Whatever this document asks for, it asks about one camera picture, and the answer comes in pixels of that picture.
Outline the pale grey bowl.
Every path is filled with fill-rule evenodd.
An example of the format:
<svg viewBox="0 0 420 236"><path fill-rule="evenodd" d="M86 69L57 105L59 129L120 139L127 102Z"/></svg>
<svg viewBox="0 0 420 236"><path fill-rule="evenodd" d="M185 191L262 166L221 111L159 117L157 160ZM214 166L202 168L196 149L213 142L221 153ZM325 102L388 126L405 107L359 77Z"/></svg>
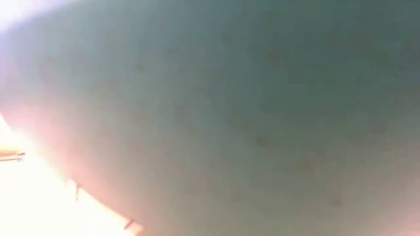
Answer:
<svg viewBox="0 0 420 236"><path fill-rule="evenodd" d="M420 0L0 0L0 114L143 236L420 236Z"/></svg>

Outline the thin pale bar dark tip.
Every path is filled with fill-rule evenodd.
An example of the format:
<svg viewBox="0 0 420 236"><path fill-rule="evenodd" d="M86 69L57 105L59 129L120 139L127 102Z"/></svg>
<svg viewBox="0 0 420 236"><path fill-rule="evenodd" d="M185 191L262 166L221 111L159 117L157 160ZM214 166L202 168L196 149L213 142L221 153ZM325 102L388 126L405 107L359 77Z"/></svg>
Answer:
<svg viewBox="0 0 420 236"><path fill-rule="evenodd" d="M0 162L21 161L25 156L26 156L25 152L16 151L16 150L1 150Z"/></svg>

